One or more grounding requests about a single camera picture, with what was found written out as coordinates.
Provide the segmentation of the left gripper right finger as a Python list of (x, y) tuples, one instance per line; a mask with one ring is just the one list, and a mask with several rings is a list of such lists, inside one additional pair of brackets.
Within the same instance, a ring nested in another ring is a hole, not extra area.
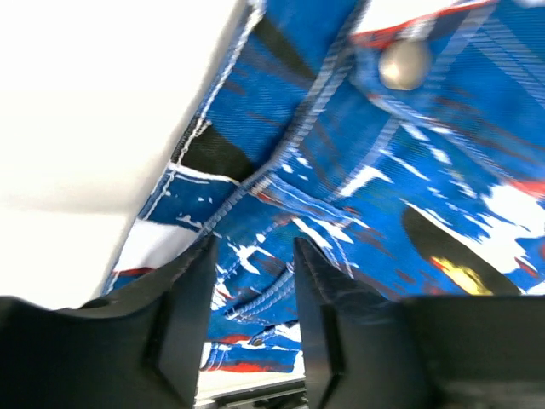
[(541, 408), (544, 300), (390, 301), (294, 242), (311, 408)]

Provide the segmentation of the blue white red patterned trousers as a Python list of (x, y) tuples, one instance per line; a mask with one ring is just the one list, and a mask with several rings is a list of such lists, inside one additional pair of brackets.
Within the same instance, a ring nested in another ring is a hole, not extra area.
[(543, 2), (250, 2), (105, 291), (207, 233), (205, 371), (301, 371), (297, 237), (392, 300), (541, 295)]

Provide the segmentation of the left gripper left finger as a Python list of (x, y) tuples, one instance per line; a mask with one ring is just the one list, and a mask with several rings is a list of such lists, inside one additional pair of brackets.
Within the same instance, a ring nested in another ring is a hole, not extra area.
[(1, 300), (4, 408), (190, 408), (207, 337), (217, 243), (81, 308)]

